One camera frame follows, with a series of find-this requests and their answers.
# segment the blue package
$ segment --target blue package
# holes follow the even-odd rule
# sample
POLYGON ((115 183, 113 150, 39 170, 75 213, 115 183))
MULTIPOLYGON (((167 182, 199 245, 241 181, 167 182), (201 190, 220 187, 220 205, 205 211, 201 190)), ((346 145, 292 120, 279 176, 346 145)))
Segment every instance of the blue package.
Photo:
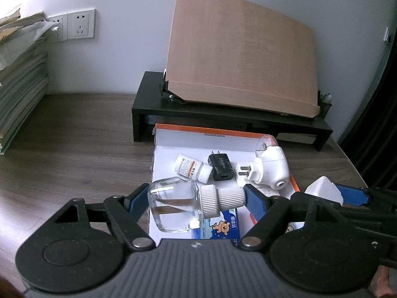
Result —
POLYGON ((230 239, 237 245, 240 240, 237 209, 223 211, 219 217, 203 220, 200 228, 192 230, 192 239, 230 239))

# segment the black curtain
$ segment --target black curtain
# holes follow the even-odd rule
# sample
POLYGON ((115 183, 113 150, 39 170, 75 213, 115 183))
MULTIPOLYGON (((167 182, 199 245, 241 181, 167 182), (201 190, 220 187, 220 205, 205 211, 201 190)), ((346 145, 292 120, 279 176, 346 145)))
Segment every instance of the black curtain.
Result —
POLYGON ((397 190, 397 39, 380 83, 341 148, 369 187, 397 190))

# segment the screw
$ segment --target screw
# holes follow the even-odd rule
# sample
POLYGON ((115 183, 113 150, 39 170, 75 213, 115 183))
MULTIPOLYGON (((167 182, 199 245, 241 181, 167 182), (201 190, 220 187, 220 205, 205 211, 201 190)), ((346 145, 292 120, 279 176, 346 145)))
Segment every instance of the screw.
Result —
POLYGON ((192 248, 198 249, 202 247, 202 244, 200 242, 194 242, 190 245, 192 248))
POLYGON ((241 240, 244 246, 251 248, 253 246, 258 246, 261 243, 261 239, 256 236, 246 236, 241 240))
POLYGON ((150 238, 136 238, 132 241, 132 245, 140 249, 147 248, 148 246, 151 246, 152 243, 153 241, 150 238))

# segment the cartoon bear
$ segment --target cartoon bear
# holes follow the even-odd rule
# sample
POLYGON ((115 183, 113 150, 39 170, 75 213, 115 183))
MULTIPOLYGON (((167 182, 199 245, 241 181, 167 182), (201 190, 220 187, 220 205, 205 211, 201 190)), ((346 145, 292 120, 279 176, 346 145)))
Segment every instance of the cartoon bear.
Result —
POLYGON ((218 224, 215 224, 212 229, 218 230, 217 233, 223 232, 223 234, 227 235, 230 229, 229 225, 229 222, 225 223, 224 221, 220 221, 218 224))

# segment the clear liquid bottle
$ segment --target clear liquid bottle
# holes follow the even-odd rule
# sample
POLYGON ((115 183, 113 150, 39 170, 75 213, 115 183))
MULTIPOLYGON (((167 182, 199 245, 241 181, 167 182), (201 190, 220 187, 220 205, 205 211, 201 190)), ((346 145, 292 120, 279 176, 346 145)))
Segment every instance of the clear liquid bottle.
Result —
POLYGON ((182 233, 199 228, 203 219, 218 217, 221 211, 245 205, 241 187, 216 189, 194 180, 172 177, 153 182, 148 201, 154 221, 162 232, 182 233))

